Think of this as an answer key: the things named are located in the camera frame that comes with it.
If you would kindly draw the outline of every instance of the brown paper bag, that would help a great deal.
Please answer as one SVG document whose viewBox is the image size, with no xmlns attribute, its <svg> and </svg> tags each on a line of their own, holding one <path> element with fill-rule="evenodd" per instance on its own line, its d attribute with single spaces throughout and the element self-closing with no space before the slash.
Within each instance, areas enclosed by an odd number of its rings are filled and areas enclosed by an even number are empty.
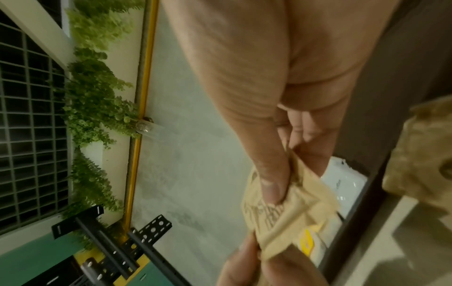
<svg viewBox="0 0 452 286">
<path fill-rule="evenodd" d="M 256 232 L 262 260 L 281 253 L 304 228 L 323 223 L 339 208 L 336 196 L 328 186 L 291 150 L 288 150 L 288 156 L 292 176 L 281 205 L 264 203 L 255 168 L 245 189 L 242 212 L 248 228 Z"/>
<path fill-rule="evenodd" d="M 452 212 L 452 96 L 412 108 L 383 188 Z"/>
</svg>

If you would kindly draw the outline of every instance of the green panel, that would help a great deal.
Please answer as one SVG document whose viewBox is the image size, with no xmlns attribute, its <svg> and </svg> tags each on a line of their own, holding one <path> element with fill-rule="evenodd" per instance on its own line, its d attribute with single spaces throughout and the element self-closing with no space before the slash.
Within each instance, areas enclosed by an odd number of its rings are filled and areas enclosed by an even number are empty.
<svg viewBox="0 0 452 286">
<path fill-rule="evenodd" d="M 127 286 L 173 286 L 157 267 L 149 262 Z"/>
<path fill-rule="evenodd" d="M 21 286 L 81 249 L 70 235 L 35 239 L 0 256 L 0 285 Z"/>
</svg>

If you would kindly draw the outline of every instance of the gray floor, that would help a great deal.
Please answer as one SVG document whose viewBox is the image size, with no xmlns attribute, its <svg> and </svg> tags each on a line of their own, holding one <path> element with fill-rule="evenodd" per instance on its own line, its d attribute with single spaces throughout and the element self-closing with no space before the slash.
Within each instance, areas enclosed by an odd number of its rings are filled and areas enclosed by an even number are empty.
<svg viewBox="0 0 452 286">
<path fill-rule="evenodd" d="M 143 138 L 132 225 L 159 214 L 173 228 L 155 245 L 196 286 L 215 284 L 246 235 L 240 202 L 251 169 L 201 90 L 160 9 L 146 116 L 171 139 Z"/>
</svg>

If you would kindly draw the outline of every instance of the yellow pipe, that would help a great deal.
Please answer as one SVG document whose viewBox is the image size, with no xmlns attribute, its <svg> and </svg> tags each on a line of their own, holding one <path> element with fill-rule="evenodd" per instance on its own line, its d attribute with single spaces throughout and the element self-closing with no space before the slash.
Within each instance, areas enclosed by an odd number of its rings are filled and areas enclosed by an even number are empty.
<svg viewBox="0 0 452 286">
<path fill-rule="evenodd" d="M 157 25 L 157 13 L 159 10 L 159 0 L 150 0 L 151 11 L 149 16 L 149 29 L 147 32 L 147 43 L 145 51 L 145 66 L 143 69 L 143 79 L 141 88 L 141 97 L 138 104 L 138 117 L 142 119 L 145 116 L 146 100 L 149 92 L 149 79 L 151 76 L 152 51 L 154 48 L 155 27 Z M 132 168 L 130 170 L 129 191 L 126 197 L 126 204 L 124 206 L 124 230 L 127 232 L 130 229 L 130 222 L 132 220 L 133 196 L 135 194 L 135 183 L 137 181 L 138 161 L 140 157 L 141 138 L 134 140 Z"/>
</svg>

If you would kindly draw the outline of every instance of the green plant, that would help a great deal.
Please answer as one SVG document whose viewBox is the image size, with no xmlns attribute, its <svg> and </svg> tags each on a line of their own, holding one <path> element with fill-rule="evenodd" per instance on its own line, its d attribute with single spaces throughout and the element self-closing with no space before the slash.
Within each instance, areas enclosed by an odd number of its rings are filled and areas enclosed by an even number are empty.
<svg viewBox="0 0 452 286">
<path fill-rule="evenodd" d="M 143 0 L 75 0 L 67 10 L 71 35 L 81 48 L 107 50 L 108 43 L 132 31 L 126 12 L 144 7 Z"/>
<path fill-rule="evenodd" d="M 136 137 L 137 107 L 114 93 L 133 85 L 114 76 L 102 61 L 106 53 L 76 48 L 74 54 L 77 61 L 69 64 L 72 78 L 65 86 L 64 110 L 75 145 L 102 141 L 108 147 L 114 141 L 104 127 Z"/>
<path fill-rule="evenodd" d="M 113 212 L 122 210 L 121 201 L 112 195 L 112 187 L 106 172 L 86 158 L 79 149 L 75 150 L 70 179 L 73 182 L 72 203 L 62 212 L 63 219 L 70 218 L 96 204 L 101 204 L 106 210 Z M 82 231 L 76 231 L 74 235 L 85 249 L 93 248 L 93 243 Z"/>
</svg>

